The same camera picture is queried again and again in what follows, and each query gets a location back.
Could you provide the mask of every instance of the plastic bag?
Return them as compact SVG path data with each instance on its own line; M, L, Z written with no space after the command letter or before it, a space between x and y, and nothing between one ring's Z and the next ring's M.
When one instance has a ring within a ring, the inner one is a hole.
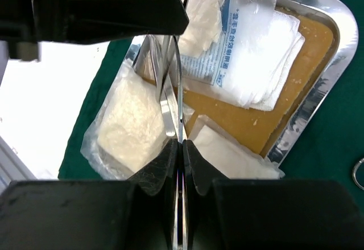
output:
M182 55L198 58L217 42L221 31L221 6L225 0L189 0L186 9L189 24L179 37L179 50ZM158 37L162 44L163 37Z
M187 124L191 119L192 115L195 113L195 110L191 108L189 105L183 103L183 124Z
M239 94L231 95L235 86L224 84L225 76L228 70L240 68L242 47L248 47L251 54L261 50L275 5L276 0L224 0L221 5L222 31L218 40L212 42L210 48L198 58L181 53L184 89L243 106L238 101ZM193 2L189 2L187 12L192 6ZM177 85L175 59L169 70L173 84ZM147 67L146 75L150 77L151 74L151 67Z
M277 163L253 153L206 115L198 116L189 135L201 155L230 179L279 179Z
M129 178L153 160L167 142L155 90L131 65L122 64L81 147L81 154L104 179ZM184 122L194 112L184 104Z

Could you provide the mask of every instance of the packaging label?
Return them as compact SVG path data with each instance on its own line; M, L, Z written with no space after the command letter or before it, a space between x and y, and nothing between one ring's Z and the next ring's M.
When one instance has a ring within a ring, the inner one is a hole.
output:
M218 42L213 42L210 49L199 58L181 55L185 77L209 85L222 86L234 49L238 18L239 9L230 10L230 0L225 0L221 7L222 32Z

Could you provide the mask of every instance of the black plastic part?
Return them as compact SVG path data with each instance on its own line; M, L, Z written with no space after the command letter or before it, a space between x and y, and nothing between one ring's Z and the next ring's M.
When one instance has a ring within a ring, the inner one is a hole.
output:
M0 40L92 44L143 34L181 35L181 0L0 0Z
M129 181L18 182L0 197L0 249L172 249L170 142Z
M191 141L183 153L188 249L364 249L364 218L338 183L229 180Z
M338 183L229 180L191 141L181 148L170 140L128 181L11 184L0 249L171 250L182 170L189 249L364 249L364 218Z

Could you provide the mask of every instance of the gauze package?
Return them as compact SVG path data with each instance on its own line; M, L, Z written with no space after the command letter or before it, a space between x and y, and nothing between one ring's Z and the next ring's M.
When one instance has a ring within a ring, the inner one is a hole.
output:
M155 86L122 65L81 153L105 179L127 179L162 150L166 131Z
M304 42L300 21L274 11L275 4L225 0L218 41L198 58L181 55L184 89L244 108L273 110ZM176 85L175 59L171 66Z
M221 6L225 0L189 0L186 13L189 24L179 37L180 54L198 58L217 42L222 31ZM160 44L162 36L157 36Z
M279 179L284 173L276 163L240 145L207 116L199 116L190 133L201 155L230 179Z

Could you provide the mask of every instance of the metal ring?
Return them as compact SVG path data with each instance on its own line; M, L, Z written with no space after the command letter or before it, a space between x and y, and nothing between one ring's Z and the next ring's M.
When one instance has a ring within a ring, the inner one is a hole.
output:
M364 163L364 158L362 158L359 162L356 163L356 165L354 166L353 168L353 172L352 172L352 176L353 176L353 180L354 180L354 183L361 189L361 190L364 190L364 186L361 185L359 182L358 182L358 179L357 179L357 171L359 169L359 167Z

